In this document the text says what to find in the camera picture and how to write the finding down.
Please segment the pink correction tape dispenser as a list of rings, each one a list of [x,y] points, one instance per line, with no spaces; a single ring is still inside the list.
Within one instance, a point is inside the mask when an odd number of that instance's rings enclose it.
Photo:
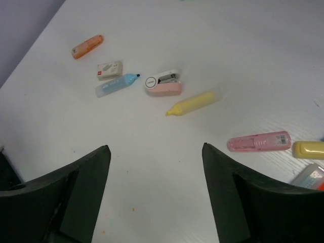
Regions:
[[[227,142],[227,148],[232,152],[281,151],[289,149],[291,145],[287,131],[236,137]]]

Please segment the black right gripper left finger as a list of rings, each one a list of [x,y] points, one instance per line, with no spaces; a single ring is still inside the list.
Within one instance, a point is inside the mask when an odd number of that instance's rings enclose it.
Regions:
[[[104,145],[1,191],[1,242],[91,242],[110,160]]]

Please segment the blue highlighter pen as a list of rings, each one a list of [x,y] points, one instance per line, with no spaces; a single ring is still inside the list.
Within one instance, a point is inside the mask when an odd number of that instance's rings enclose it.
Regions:
[[[140,74],[125,74],[121,77],[115,78],[95,88],[95,93],[98,98],[108,94],[119,91],[134,83],[141,75]]]

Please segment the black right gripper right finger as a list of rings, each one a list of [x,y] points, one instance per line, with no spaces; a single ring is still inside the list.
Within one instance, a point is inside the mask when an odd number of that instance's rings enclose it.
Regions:
[[[272,179],[202,148],[220,242],[323,242],[323,192]]]

